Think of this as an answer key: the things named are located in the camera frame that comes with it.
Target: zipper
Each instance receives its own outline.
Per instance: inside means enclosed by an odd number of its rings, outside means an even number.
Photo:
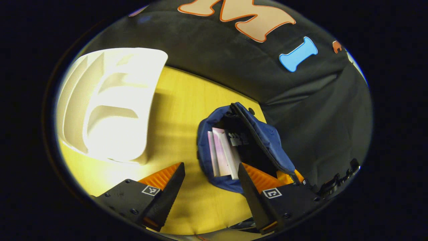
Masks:
[[[290,175],[290,177],[293,179],[294,182],[300,183],[300,181],[297,178],[294,178],[295,174],[291,171],[284,169],[278,164],[278,161],[272,156],[272,154],[269,152],[269,150],[265,147],[260,137],[257,135],[256,130],[251,125],[250,121],[245,117],[245,115],[242,113],[242,111],[239,109],[239,107],[235,103],[231,103],[230,105],[231,109],[238,114],[241,119],[243,119],[244,124],[247,126],[247,128],[250,130],[253,138],[256,140],[259,147],[263,150],[263,152],[266,154],[266,156],[269,158],[269,160],[273,163],[273,165],[280,171]]]

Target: yellow table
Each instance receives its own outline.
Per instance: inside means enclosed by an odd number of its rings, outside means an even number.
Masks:
[[[96,160],[60,143],[64,160],[76,181],[99,196],[124,179],[140,180],[177,162],[186,177],[162,233],[193,235],[216,231],[251,217],[245,198],[211,185],[196,158],[200,121],[217,107],[240,102],[265,122],[259,104],[209,80],[164,67],[156,87],[149,120],[147,163],[132,165]]]

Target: orange letter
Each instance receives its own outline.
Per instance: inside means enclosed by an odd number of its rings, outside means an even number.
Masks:
[[[181,5],[180,12],[210,16],[214,14],[212,6],[220,0],[195,0]],[[254,16],[246,22],[237,22],[235,27],[243,34],[258,42],[266,41],[266,35],[277,27],[296,21],[288,13],[275,7],[254,5],[254,0],[223,0],[220,20],[232,21],[238,18]]]

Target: screw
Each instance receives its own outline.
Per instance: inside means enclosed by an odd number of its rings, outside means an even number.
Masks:
[[[132,208],[131,210],[129,210],[132,214],[138,214],[138,210],[136,210],[135,208]]]

